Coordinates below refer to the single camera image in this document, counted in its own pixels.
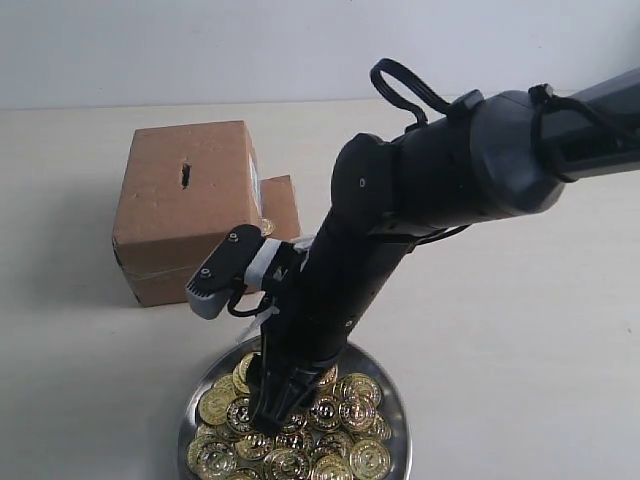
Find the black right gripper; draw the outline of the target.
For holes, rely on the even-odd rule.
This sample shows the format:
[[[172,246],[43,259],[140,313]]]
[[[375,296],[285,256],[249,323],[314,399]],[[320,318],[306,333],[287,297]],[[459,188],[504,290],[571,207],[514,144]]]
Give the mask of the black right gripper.
[[[273,314],[260,327],[261,354],[247,368],[254,428],[279,428],[345,349],[348,336],[411,251],[393,236],[322,234],[308,247],[283,242],[268,269]],[[272,403],[264,380],[273,380]]]

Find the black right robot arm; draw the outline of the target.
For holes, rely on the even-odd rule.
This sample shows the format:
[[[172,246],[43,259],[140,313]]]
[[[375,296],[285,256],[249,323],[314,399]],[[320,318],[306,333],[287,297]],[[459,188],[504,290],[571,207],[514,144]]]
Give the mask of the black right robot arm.
[[[306,247],[275,268],[273,314],[248,370],[253,426],[273,435],[309,403],[348,335],[402,259],[471,225],[544,212],[568,183],[639,166],[639,74],[570,96],[539,84],[448,102],[380,60],[377,91],[415,122],[391,141],[361,133],[340,151],[331,207]]]

